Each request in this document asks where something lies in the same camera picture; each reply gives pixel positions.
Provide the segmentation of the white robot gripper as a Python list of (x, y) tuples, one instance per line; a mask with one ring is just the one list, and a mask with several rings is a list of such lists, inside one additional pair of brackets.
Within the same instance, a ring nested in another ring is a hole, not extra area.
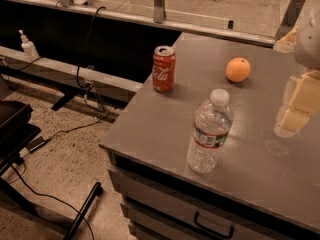
[[(297, 28), (278, 40), (273, 49), (292, 53), (295, 60), (312, 69), (320, 68), (320, 7), (314, 7)], [(296, 77), (291, 75), (286, 83), (274, 133), (281, 138), (291, 138), (299, 133), (320, 109), (320, 71), (308, 70)]]

